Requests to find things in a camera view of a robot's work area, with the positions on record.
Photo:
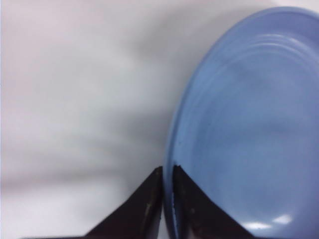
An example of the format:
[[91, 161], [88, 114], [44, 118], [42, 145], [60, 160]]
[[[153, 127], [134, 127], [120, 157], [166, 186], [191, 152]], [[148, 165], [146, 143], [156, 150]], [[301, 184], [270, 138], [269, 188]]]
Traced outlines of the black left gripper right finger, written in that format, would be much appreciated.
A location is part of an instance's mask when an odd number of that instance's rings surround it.
[[173, 168], [173, 208], [179, 239], [254, 239], [212, 202], [181, 166]]

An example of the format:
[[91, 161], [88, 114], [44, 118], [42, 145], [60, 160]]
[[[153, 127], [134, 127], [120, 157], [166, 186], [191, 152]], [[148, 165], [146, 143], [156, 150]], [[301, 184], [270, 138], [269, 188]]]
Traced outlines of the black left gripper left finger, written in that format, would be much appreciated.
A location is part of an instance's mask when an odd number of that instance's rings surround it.
[[57, 239], [156, 239], [163, 200], [162, 167], [155, 168], [132, 195], [81, 236]]

